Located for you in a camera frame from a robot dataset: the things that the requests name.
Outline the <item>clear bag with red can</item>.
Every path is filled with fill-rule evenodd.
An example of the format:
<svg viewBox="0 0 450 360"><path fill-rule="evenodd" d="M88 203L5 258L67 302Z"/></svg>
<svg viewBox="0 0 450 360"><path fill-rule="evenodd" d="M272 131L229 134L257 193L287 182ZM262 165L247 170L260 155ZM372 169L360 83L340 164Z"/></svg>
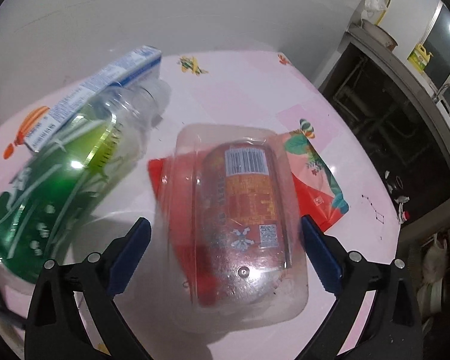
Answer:
<svg viewBox="0 0 450 360"><path fill-rule="evenodd" d="M164 161L158 201L167 305L188 332L282 323L308 301L297 194L280 135L191 124Z"/></svg>

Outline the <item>green plastic bottle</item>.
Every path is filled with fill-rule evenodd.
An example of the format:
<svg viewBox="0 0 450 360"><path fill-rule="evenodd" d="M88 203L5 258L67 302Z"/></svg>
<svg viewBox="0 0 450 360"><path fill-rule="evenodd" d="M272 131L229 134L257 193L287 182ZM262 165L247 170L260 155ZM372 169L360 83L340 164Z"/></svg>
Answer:
<svg viewBox="0 0 450 360"><path fill-rule="evenodd" d="M170 102L164 80L110 86L87 101L0 194L0 268L28 289L49 259L145 155L149 132Z"/></svg>

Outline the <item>red snack packet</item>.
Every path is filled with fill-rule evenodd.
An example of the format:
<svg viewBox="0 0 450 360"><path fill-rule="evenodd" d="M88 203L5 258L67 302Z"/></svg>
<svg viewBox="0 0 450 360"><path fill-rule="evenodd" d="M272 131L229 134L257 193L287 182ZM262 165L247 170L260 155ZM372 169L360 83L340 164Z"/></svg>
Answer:
<svg viewBox="0 0 450 360"><path fill-rule="evenodd" d="M311 137L301 129L185 127L171 155L148 163L170 234L243 234L295 215L328 230L349 205Z"/></svg>

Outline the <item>blue white toothpaste box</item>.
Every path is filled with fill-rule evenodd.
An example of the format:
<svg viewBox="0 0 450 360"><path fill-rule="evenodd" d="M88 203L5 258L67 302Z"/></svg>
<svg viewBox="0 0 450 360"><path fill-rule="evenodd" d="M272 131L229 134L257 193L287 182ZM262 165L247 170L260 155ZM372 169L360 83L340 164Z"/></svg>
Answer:
<svg viewBox="0 0 450 360"><path fill-rule="evenodd" d="M159 76L161 51L150 46L136 48L107 64L82 81L69 94L44 113L23 137L29 150L38 153L51 136L87 102L111 86L127 88Z"/></svg>

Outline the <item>cooking oil bottle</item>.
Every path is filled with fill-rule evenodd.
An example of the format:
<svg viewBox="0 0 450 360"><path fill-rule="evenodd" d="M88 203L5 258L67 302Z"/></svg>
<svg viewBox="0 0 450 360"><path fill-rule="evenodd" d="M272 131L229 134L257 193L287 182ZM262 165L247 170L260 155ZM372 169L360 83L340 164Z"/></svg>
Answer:
<svg viewBox="0 0 450 360"><path fill-rule="evenodd" d="M400 196L395 199L395 202L398 204L397 209L397 218L400 224L404 224L410 219L409 212L404 208L404 205L410 201L409 197Z"/></svg>

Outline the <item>stacked white bowls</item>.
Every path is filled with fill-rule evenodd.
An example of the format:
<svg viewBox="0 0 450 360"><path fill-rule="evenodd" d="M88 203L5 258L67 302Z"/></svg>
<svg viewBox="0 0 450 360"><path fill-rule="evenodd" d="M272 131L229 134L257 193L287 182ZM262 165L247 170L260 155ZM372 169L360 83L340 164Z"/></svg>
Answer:
<svg viewBox="0 0 450 360"><path fill-rule="evenodd" d="M419 312L423 318L450 309L450 279L443 277L434 283L424 284L417 292Z"/></svg>

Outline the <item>white plastic bag on shelf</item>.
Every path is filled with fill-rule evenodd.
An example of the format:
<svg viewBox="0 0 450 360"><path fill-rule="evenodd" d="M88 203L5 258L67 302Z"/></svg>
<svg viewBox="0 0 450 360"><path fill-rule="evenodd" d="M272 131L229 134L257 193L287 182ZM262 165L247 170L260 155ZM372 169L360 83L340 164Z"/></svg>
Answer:
<svg viewBox="0 0 450 360"><path fill-rule="evenodd" d="M433 243L427 250L423 261L423 283L433 284L442 279L446 273L448 262L447 239L433 235Z"/></svg>

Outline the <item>dark pot under counter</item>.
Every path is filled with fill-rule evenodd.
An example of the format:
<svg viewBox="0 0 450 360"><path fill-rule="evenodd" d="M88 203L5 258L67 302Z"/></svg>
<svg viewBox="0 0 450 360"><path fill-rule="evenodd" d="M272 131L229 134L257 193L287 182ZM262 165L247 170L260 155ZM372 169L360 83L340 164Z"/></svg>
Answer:
<svg viewBox="0 0 450 360"><path fill-rule="evenodd" d="M392 198L400 197L404 192L401 177L395 172L386 171L384 178L385 186Z"/></svg>

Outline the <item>yellow detergent jug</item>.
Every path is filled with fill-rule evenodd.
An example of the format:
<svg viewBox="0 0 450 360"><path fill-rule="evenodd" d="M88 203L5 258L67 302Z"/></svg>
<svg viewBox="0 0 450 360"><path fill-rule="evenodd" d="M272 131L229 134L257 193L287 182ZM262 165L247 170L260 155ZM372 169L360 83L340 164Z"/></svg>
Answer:
<svg viewBox="0 0 450 360"><path fill-rule="evenodd" d="M422 74L424 73L424 70L428 66L428 63L432 57L432 52L427 51L421 43L417 43L414 49L412 49L412 52L409 54L407 60L420 74Z"/></svg>

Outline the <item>bowl on counter corner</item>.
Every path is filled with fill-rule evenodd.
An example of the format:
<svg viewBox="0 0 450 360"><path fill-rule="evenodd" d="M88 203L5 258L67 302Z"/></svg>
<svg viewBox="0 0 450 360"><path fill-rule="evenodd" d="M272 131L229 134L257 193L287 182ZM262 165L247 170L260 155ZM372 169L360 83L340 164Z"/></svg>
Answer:
<svg viewBox="0 0 450 360"><path fill-rule="evenodd" d="M398 43L385 30L366 19L361 20L362 29L388 50L393 51Z"/></svg>

